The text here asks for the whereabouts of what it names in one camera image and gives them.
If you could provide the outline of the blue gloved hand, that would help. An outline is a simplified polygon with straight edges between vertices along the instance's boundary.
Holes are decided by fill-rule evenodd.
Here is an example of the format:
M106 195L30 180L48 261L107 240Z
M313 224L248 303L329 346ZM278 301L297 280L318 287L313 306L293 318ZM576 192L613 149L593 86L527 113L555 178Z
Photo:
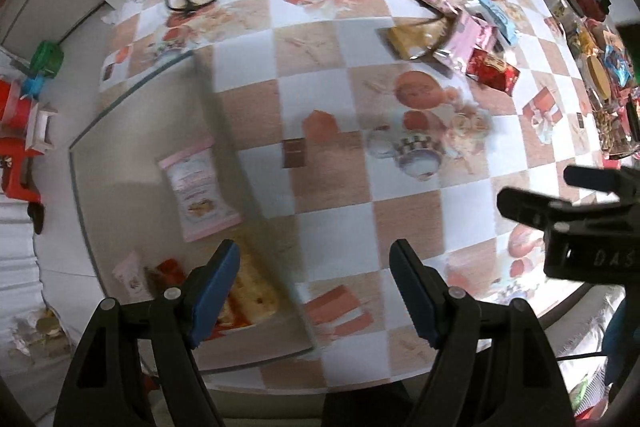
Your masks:
M606 355L605 384L624 381L639 356L639 306L627 293L606 328L602 352Z

